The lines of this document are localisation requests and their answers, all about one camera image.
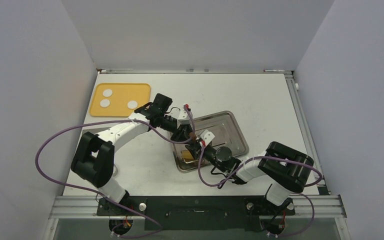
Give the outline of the wooden rolling pin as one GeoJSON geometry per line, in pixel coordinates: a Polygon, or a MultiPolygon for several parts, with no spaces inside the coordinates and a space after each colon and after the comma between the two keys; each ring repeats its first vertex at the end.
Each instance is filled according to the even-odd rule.
{"type": "Polygon", "coordinates": [[[181,159],[186,163],[190,164],[195,162],[198,158],[198,153],[196,150],[197,136],[194,132],[189,133],[191,140],[184,146],[185,150],[180,152],[181,159]]]}

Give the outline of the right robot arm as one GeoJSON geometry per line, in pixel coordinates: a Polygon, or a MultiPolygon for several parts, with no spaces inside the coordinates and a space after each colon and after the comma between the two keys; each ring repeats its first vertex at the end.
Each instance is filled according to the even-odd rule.
{"type": "Polygon", "coordinates": [[[262,176],[270,177],[273,182],[262,201],[263,209],[269,214],[277,213],[292,193],[299,194],[304,188],[316,185],[317,180],[308,183],[312,172],[321,175],[309,155],[276,141],[271,142],[261,155],[247,160],[234,157],[228,147],[215,149],[203,141],[190,142],[185,147],[199,167],[207,161],[224,177],[214,184],[203,181],[208,187],[221,189],[226,182],[245,185],[262,176]]]}

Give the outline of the stainless steel tray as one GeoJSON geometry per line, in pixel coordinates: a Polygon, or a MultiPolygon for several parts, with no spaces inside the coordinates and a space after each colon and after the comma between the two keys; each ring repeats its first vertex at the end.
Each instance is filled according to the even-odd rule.
{"type": "MultiPolygon", "coordinates": [[[[249,152],[248,143],[232,112],[220,111],[197,117],[193,121],[198,133],[208,130],[215,135],[211,142],[211,146],[215,149],[228,147],[236,158],[249,152]]],[[[171,149],[176,167],[181,173],[191,172],[198,168],[198,161],[193,159],[184,145],[173,144],[171,149]]]]}

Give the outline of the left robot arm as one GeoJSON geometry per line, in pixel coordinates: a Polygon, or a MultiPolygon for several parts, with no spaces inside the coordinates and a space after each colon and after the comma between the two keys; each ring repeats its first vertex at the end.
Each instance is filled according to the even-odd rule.
{"type": "Polygon", "coordinates": [[[161,128],[171,133],[170,143],[188,144],[194,139],[195,124],[188,104],[178,117],[169,115],[173,100],[158,93],[152,102],[137,108],[122,122],[98,133],[84,133],[77,145],[70,169],[109,198],[116,215],[128,211],[129,193],[113,176],[115,153],[125,144],[149,131],[161,128]]]}

